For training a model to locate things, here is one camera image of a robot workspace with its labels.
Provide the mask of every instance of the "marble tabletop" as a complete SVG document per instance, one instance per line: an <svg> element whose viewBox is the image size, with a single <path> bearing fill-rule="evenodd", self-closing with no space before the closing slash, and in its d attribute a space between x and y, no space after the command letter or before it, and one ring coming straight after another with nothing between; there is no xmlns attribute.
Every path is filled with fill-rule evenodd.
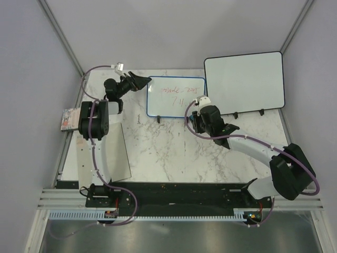
<svg viewBox="0 0 337 253"><path fill-rule="evenodd" d="M132 70L141 76L201 76L204 70ZM91 72L86 90L103 98L103 82L119 80L113 70ZM199 139L184 126L183 119L156 118L146 115L146 88L128 92L122 97L123 132L132 177L137 182L248 182L270 176L268 167L237 151L227 150L213 141ZM225 123L239 126L256 137L273 143L286 144L278 110L223 116ZM72 140L61 180L78 180L76 144Z"/></svg>

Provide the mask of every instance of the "shiny floor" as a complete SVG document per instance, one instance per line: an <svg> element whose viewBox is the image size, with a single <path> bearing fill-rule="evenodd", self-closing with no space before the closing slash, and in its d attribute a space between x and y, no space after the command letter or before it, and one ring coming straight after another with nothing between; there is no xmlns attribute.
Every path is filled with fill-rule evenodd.
<svg viewBox="0 0 337 253"><path fill-rule="evenodd" d="M64 236L92 221L52 221ZM230 222L135 221L126 226L93 226L64 240L45 234L40 252L146 253L316 253L322 252L310 213L274 212L259 228Z"/></svg>

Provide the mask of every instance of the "white wall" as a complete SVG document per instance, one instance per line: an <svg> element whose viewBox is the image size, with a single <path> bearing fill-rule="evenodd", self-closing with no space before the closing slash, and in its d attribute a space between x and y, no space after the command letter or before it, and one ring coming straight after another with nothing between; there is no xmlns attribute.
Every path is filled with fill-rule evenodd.
<svg viewBox="0 0 337 253"><path fill-rule="evenodd" d="M78 82L37 1L0 1L0 252L23 252Z"/></svg>
<svg viewBox="0 0 337 253"><path fill-rule="evenodd" d="M201 69L280 50L306 0L47 0L83 69Z"/></svg>
<svg viewBox="0 0 337 253"><path fill-rule="evenodd" d="M283 112L316 171L337 235L337 1L316 1L284 54Z"/></svg>

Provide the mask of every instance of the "whiteboard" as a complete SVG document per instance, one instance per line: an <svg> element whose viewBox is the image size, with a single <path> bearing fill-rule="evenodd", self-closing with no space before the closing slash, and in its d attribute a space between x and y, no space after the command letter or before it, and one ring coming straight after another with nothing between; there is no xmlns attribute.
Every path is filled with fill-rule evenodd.
<svg viewBox="0 0 337 253"><path fill-rule="evenodd" d="M221 114L284 107L280 52L208 58L208 97Z"/></svg>
<svg viewBox="0 0 337 253"><path fill-rule="evenodd" d="M205 93L203 77L150 76L146 113L150 117L183 118L188 105Z"/></svg>

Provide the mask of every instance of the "blue-framed whiteboard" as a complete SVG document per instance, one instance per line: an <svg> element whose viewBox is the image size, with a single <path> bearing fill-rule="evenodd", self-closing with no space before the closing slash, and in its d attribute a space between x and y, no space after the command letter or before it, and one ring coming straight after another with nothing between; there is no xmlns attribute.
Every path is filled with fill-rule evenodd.
<svg viewBox="0 0 337 253"><path fill-rule="evenodd" d="M150 76L147 85L146 114L150 117L184 118L188 105L205 94L203 77Z"/></svg>

